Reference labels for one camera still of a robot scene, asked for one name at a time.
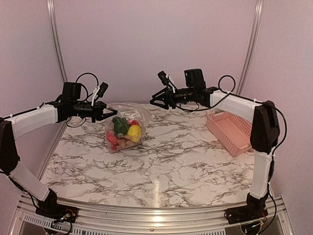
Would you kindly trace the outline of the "clear zip top bag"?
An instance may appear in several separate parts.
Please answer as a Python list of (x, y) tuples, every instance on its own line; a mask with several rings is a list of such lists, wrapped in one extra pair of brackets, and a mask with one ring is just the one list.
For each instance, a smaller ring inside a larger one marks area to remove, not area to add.
[(115, 153), (141, 144), (153, 115), (135, 103), (112, 103), (109, 107), (117, 114), (105, 120), (108, 151)]

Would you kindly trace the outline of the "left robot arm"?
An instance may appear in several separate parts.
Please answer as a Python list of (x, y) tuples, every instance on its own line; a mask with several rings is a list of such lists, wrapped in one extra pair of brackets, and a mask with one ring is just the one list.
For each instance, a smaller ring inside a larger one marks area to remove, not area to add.
[(102, 83), (92, 94), (92, 101), (81, 100), (83, 84), (66, 82), (62, 93), (55, 101), (43, 103), (31, 110), (0, 119), (0, 168), (20, 190), (25, 190), (37, 199), (37, 211), (48, 214), (52, 218), (59, 217), (66, 209), (57, 203), (57, 195), (47, 188), (22, 163), (17, 152), (15, 141), (27, 133), (47, 125), (61, 123), (71, 117), (91, 118), (91, 121), (102, 121), (117, 114), (117, 110), (109, 108), (98, 101), (108, 85)]

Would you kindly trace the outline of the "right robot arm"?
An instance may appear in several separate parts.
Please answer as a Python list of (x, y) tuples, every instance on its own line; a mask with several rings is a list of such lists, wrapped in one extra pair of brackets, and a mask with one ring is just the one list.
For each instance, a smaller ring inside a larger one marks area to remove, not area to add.
[(150, 103), (163, 109), (177, 108), (181, 103), (195, 102), (206, 109), (217, 108), (239, 116), (252, 124), (250, 143), (254, 150), (252, 186), (244, 207), (228, 209), (228, 218), (243, 215), (253, 219), (265, 207), (269, 183), (274, 172), (274, 153), (279, 146), (280, 126), (277, 109), (270, 100), (252, 100), (224, 91), (220, 86), (207, 87), (201, 69), (185, 70), (186, 88), (178, 89), (164, 71), (158, 73), (164, 88), (154, 94)]

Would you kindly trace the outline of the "green fake pepper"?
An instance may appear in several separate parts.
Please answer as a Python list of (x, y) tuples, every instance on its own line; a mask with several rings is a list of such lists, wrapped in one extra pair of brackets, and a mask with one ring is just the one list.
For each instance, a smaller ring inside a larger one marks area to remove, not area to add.
[(114, 117), (112, 122), (113, 131), (116, 136), (125, 136), (127, 134), (130, 124), (125, 117)]

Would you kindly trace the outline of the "red fake pepper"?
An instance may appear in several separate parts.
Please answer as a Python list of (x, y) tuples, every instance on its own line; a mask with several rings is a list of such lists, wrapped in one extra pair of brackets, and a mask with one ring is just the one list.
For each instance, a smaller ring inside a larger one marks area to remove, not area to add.
[(112, 151), (117, 151), (118, 150), (118, 138), (115, 136), (113, 130), (109, 130), (106, 133), (106, 140), (108, 142), (108, 147)]

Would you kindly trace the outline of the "yellow fake pepper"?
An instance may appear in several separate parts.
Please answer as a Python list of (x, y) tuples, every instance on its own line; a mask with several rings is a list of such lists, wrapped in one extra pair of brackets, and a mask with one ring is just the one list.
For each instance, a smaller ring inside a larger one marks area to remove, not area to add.
[(142, 133), (139, 125), (132, 125), (129, 127), (128, 132), (125, 138), (131, 140), (132, 142), (139, 142), (141, 139)]

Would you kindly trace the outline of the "pink plastic basket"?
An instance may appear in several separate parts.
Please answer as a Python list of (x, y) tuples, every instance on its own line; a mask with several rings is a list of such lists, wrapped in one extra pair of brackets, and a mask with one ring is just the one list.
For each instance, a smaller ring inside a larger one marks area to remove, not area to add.
[(232, 157), (251, 149), (252, 125), (239, 116), (225, 111), (211, 112), (207, 114), (206, 127)]

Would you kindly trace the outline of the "aluminium front rail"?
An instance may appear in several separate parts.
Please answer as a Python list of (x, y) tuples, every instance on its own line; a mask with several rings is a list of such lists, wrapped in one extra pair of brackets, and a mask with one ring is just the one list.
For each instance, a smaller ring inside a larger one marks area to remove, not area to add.
[(72, 228), (74, 235), (242, 235), (250, 222), (230, 225), (225, 210), (242, 206), (233, 203), (190, 208), (137, 208), (93, 204), (60, 198), (59, 203), (77, 207), (76, 221), (52, 224), (52, 219), (37, 215), (29, 196), (21, 196), (10, 235), (56, 234)]

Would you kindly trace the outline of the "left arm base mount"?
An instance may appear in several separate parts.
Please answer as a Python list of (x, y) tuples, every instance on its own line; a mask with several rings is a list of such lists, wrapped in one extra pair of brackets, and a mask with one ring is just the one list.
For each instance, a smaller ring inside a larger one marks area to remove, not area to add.
[(78, 213), (77, 207), (67, 206), (67, 205), (61, 205), (58, 204), (56, 208), (54, 208), (52, 211), (44, 211), (43, 209), (39, 208), (36, 209), (36, 214), (42, 215), (44, 217), (52, 218), (54, 220), (57, 220), (58, 222), (61, 222), (61, 218), (65, 216), (66, 214), (70, 214), (69, 218), (66, 218), (66, 222), (75, 223), (76, 217)]

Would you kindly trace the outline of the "left aluminium frame post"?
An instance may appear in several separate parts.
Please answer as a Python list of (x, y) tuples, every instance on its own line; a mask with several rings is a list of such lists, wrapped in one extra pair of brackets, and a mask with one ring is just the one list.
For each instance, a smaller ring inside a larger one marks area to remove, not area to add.
[(54, 0), (47, 0), (47, 9), (48, 9), (48, 16), (52, 34), (52, 41), (54, 44), (54, 50), (56, 53), (56, 59), (58, 68), (60, 71), (62, 82), (68, 82), (66, 68), (62, 56), (61, 44), (59, 40), (58, 28), (57, 28), (57, 19), (56, 19), (56, 11), (55, 11), (55, 2)]

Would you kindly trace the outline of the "aluminium frame post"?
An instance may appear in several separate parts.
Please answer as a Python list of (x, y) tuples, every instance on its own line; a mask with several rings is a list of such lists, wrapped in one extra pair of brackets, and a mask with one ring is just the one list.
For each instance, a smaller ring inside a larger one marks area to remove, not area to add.
[(250, 35), (250, 39), (248, 42), (246, 58), (245, 58), (244, 65), (242, 68), (239, 85), (237, 88), (237, 94), (243, 93), (245, 84), (247, 82), (247, 77), (248, 77), (250, 65), (252, 62), (252, 57), (253, 57), (253, 54), (257, 45), (258, 35), (260, 31), (263, 5), (264, 5), (263, 0), (256, 1), (253, 21), (252, 21), (251, 35)]
[(52, 41), (54, 44), (54, 50), (56, 53), (56, 59), (58, 68), (60, 71), (62, 82), (68, 82), (66, 68), (62, 56), (61, 44), (59, 40), (58, 28), (57, 28), (57, 19), (56, 19), (56, 11), (55, 11), (55, 2), (54, 0), (47, 0), (47, 9), (48, 9), (48, 16), (52, 34)]

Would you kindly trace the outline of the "right aluminium frame post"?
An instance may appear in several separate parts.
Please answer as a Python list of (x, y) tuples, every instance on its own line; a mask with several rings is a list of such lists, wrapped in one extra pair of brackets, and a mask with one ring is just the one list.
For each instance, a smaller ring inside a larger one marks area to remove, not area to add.
[(252, 57), (253, 57), (253, 54), (257, 45), (258, 35), (260, 31), (263, 5), (264, 5), (263, 0), (256, 1), (253, 21), (252, 21), (251, 35), (250, 35), (250, 39), (248, 42), (246, 58), (245, 58), (244, 65), (242, 68), (239, 85), (237, 88), (237, 94), (243, 93), (245, 84), (247, 82), (247, 77), (248, 77), (250, 65), (252, 62)]

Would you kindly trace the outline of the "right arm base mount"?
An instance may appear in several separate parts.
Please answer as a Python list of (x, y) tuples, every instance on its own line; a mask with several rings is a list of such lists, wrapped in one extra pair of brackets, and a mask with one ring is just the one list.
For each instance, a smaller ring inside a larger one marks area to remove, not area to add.
[(268, 216), (267, 207), (263, 207), (256, 211), (248, 211), (247, 206), (226, 209), (224, 217), (229, 224), (247, 222)]

